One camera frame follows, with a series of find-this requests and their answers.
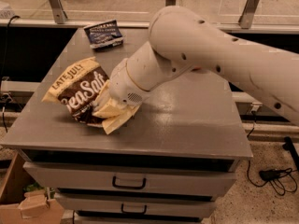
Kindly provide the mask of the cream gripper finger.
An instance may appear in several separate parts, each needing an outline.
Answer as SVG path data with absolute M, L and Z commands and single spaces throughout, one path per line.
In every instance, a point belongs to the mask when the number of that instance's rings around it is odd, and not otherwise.
M 111 97 L 109 82 L 107 81 L 93 101 L 93 115 L 101 119 L 107 119 L 122 114 L 124 109 L 125 105 L 120 104 Z
M 115 130 L 119 129 L 125 122 L 127 122 L 139 109 L 138 106 L 127 106 L 125 110 L 112 118 L 105 119 L 102 122 L 103 129 L 106 134 L 110 134 Z

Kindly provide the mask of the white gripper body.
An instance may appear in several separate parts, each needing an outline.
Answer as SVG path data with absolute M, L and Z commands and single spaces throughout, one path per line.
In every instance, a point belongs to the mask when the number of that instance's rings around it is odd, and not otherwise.
M 141 105 L 150 97 L 148 91 L 140 89 L 130 78 L 127 59 L 123 59 L 112 71 L 109 80 L 110 96 L 125 105 Z

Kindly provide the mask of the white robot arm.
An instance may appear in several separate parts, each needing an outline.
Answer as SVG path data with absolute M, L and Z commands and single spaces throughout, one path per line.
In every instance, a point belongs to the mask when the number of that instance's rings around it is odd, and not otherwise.
M 93 114 L 112 133 L 151 91 L 193 68 L 207 69 L 299 125 L 299 55 L 227 35 L 185 7 L 152 18 L 148 41 L 123 59 L 96 98 Z

